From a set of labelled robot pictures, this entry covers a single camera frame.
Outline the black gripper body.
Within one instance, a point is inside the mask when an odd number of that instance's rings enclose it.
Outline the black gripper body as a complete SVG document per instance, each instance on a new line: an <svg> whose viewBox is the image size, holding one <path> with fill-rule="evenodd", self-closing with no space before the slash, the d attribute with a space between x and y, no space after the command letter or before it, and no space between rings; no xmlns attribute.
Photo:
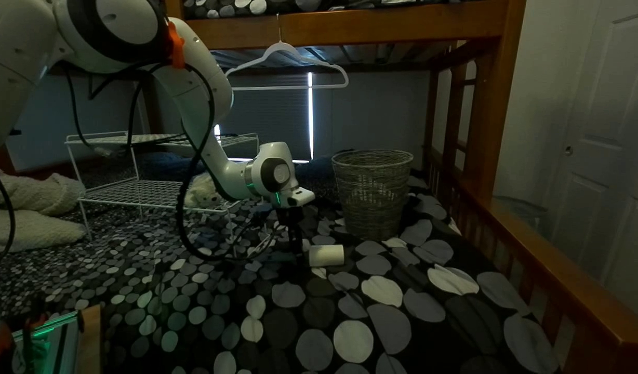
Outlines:
<svg viewBox="0 0 638 374"><path fill-rule="evenodd" d="M289 229L289 240L300 245L304 238L304 209L302 208L279 208L279 221Z"/></svg>

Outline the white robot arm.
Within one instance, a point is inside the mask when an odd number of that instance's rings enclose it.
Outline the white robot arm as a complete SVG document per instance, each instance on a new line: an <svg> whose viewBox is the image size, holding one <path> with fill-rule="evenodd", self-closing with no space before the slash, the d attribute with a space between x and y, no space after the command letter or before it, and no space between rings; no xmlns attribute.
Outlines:
<svg viewBox="0 0 638 374"><path fill-rule="evenodd" d="M226 155L215 126L232 107L231 81L197 30L156 0L0 0L0 148L56 67L95 76L94 96L116 81L154 78L222 196L284 209L316 198L282 141L261 144L250 161Z"/></svg>

